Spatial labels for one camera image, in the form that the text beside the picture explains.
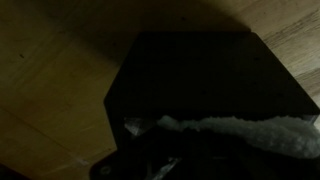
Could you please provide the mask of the white knitted towel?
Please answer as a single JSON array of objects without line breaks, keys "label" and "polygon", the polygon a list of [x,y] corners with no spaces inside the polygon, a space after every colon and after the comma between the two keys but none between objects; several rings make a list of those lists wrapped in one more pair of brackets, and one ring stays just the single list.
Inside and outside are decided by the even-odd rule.
[{"label": "white knitted towel", "polygon": [[320,156],[320,132],[311,123],[289,116],[276,116],[263,121],[248,121],[231,117],[207,117],[201,120],[178,121],[163,116],[157,125],[171,131],[209,130],[233,135],[249,145],[273,153],[300,159]]}]

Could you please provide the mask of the black perforated box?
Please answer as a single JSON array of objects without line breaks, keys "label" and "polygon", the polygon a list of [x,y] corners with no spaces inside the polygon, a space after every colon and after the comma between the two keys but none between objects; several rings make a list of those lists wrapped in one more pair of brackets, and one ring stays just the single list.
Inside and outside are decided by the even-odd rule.
[{"label": "black perforated box", "polygon": [[314,122],[319,116],[316,103],[253,32],[142,32],[104,105],[119,148],[131,140],[128,118]]}]

